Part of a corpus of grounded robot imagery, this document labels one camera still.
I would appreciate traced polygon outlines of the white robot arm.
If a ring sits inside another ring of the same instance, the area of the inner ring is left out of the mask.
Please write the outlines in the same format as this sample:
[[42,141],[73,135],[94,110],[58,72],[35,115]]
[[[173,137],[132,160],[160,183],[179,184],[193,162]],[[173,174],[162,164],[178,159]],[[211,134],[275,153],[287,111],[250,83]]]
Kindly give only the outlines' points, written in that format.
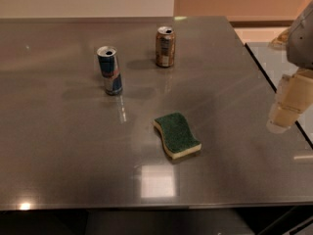
[[313,1],[292,23],[286,51],[297,71],[279,82],[267,121],[268,130],[276,134],[290,129],[313,104]]

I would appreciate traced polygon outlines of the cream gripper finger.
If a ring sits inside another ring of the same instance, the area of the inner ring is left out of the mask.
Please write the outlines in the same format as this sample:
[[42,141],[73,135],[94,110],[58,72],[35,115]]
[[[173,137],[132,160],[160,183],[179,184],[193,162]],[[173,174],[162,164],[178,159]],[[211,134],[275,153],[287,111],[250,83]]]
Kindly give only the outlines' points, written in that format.
[[268,130],[275,134],[284,133],[312,104],[313,70],[299,68],[293,75],[284,74],[269,112]]

